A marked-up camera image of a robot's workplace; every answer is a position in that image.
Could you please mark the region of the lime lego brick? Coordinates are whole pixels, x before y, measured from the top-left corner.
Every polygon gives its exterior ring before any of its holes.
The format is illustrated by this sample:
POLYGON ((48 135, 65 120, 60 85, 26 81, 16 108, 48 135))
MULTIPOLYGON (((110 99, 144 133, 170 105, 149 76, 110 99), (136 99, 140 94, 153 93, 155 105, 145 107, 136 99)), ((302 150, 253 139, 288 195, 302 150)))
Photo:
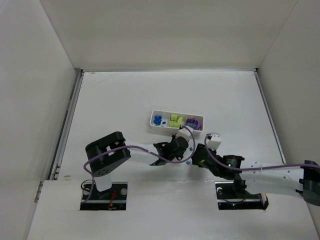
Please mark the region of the lime lego brick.
POLYGON ((182 115, 171 114, 169 120, 169 127, 171 128, 180 128, 186 118, 182 115))

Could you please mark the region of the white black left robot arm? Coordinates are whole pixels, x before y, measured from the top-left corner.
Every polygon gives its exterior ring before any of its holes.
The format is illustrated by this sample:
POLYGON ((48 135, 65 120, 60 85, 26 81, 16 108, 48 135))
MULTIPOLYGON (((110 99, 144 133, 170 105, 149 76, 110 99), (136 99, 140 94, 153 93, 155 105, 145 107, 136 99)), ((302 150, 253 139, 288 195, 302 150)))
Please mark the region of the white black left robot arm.
POLYGON ((179 129, 169 142, 153 144, 128 141, 122 132, 116 131, 85 147, 88 161, 83 168, 93 178, 96 190, 102 193, 112 188, 109 174, 128 160, 152 167, 188 161, 191 157, 184 158, 184 154, 193 139, 193 130, 188 127, 179 129))

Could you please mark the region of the large blue arch lego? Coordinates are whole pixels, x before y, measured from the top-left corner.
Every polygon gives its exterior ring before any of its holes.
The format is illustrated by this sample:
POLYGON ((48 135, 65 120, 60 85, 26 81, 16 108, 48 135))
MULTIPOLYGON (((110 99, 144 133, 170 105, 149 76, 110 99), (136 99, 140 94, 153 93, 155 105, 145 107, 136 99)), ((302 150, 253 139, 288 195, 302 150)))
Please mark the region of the large blue arch lego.
POLYGON ((162 124, 162 116, 156 115, 153 119, 153 123, 157 126, 162 124))

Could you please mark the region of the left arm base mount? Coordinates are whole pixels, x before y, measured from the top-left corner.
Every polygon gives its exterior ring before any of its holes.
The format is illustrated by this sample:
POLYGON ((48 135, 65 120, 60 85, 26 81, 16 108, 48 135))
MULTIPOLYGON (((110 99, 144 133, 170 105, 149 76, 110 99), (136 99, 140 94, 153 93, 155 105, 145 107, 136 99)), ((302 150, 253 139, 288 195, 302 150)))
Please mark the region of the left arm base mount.
POLYGON ((94 186, 90 194, 92 181, 81 184, 81 211, 125 211, 127 208, 128 183, 113 182, 108 190, 99 192, 94 186))

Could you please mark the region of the purple round lego piece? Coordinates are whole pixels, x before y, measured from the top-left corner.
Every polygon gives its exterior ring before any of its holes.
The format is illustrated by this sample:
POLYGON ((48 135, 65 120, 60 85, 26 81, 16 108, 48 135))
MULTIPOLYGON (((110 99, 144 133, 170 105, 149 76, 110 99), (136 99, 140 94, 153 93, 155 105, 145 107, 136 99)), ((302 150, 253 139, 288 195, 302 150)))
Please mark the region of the purple round lego piece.
POLYGON ((185 122, 185 126, 188 126, 196 131, 200 131, 202 127, 202 123, 195 118, 188 118, 185 122))

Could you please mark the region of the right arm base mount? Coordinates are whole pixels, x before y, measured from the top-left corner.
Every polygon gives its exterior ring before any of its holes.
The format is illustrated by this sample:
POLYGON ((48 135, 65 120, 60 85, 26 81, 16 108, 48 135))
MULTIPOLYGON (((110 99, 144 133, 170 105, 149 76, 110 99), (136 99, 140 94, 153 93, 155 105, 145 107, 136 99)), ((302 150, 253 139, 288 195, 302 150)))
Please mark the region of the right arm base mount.
POLYGON ((266 194, 251 194, 242 185, 244 181, 216 181, 215 191, 219 210, 266 210, 269 200, 266 194))

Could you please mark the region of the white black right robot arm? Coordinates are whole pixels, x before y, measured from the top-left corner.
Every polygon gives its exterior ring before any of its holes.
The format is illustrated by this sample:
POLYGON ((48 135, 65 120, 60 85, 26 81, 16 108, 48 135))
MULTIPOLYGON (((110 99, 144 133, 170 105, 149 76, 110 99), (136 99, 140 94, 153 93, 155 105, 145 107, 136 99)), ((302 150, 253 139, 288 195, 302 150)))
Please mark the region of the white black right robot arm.
POLYGON ((220 156, 216 150, 199 143, 192 156, 192 164, 209 170, 214 176, 232 181, 230 192, 236 199, 253 195, 279 194, 303 199, 306 203, 320 205, 320 165, 306 160, 303 164, 267 166, 253 162, 248 169, 241 168, 244 157, 220 156))

